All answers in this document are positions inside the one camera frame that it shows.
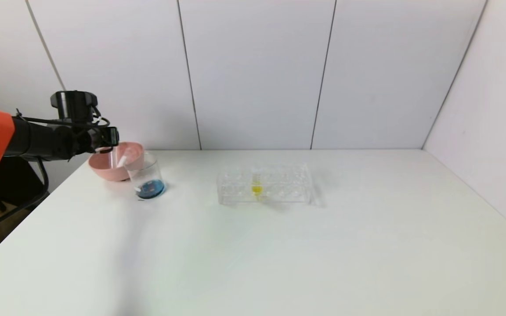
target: glass beaker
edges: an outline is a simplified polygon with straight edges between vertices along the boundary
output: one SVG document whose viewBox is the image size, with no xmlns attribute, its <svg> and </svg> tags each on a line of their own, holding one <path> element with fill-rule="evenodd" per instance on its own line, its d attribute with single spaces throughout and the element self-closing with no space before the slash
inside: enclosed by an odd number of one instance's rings
<svg viewBox="0 0 506 316">
<path fill-rule="evenodd" d="M 166 184 L 159 172 L 157 158 L 145 151 L 143 158 L 124 166 L 139 198 L 155 198 L 165 192 Z"/>
</svg>

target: transparent plastic container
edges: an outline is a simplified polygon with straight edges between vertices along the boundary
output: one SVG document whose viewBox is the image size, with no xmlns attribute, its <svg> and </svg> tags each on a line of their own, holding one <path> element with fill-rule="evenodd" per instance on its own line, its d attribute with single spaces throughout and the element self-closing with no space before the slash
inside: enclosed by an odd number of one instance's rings
<svg viewBox="0 0 506 316">
<path fill-rule="evenodd" d="M 165 192 L 167 186 L 161 177 L 154 154 L 144 152 L 143 159 L 126 164 L 124 167 L 139 198 L 155 198 Z"/>
<path fill-rule="evenodd" d="M 226 168 L 217 176 L 220 204 L 311 202 L 312 183 L 306 164 Z"/>
</svg>

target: black cable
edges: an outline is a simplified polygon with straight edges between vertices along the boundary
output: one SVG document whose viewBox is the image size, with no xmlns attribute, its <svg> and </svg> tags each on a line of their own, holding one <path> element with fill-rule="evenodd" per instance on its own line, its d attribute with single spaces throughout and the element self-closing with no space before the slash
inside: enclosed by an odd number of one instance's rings
<svg viewBox="0 0 506 316">
<path fill-rule="evenodd" d="M 13 208 L 12 210 L 6 212 L 2 216 L 0 216 L 0 223 L 7 218 L 10 218 L 10 216 L 13 216 L 16 212 L 23 210 L 25 208 L 28 208 L 29 206 L 35 204 L 36 202 L 39 202 L 46 196 L 46 193 L 48 192 L 48 174 L 46 173 L 46 169 L 44 168 L 44 164 L 42 163 L 42 159 L 40 157 L 36 157 L 36 161 L 38 162 L 38 168 L 40 168 L 40 172 L 42 173 L 42 179 L 43 179 L 43 188 L 42 192 L 32 198 L 30 201 L 23 203 L 20 206 L 17 206 L 16 208 Z"/>
<path fill-rule="evenodd" d="M 72 127 L 79 127 L 79 128 L 103 128 L 109 126 L 111 123 L 106 118 L 101 118 L 102 121 L 105 122 L 104 125 L 91 125 L 91 124 L 79 124 L 79 123 L 72 123 L 72 122 L 63 122 L 63 121 L 56 121 L 56 120 L 43 120 L 42 118 L 27 118 L 25 116 L 17 114 L 19 118 L 22 118 L 23 120 L 26 120 L 27 122 L 36 122 L 36 123 L 46 123 L 46 124 L 54 124 L 54 125 L 63 125 L 63 126 L 72 126 Z"/>
</svg>

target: pink bowl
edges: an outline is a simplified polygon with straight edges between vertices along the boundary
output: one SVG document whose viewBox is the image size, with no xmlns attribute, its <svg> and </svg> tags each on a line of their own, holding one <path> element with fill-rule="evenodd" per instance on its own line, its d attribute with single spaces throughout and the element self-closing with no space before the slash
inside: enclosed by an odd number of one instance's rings
<svg viewBox="0 0 506 316">
<path fill-rule="evenodd" d="M 124 168 L 126 164 L 143 164 L 144 148 L 141 144 L 133 142 L 120 142 L 118 146 L 107 154 L 92 154 L 89 166 L 101 178 L 107 181 L 122 181 L 130 178 Z M 123 166 L 117 166 L 123 156 L 126 160 Z"/>
</svg>

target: clear plastic box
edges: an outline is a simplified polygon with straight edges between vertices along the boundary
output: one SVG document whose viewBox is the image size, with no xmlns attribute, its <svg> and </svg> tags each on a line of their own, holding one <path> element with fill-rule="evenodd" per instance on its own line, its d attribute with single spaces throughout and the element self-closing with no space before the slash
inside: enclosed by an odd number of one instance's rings
<svg viewBox="0 0 506 316">
<path fill-rule="evenodd" d="M 312 183 L 306 164 L 226 168 L 217 176 L 220 204 L 311 202 Z"/>
</svg>

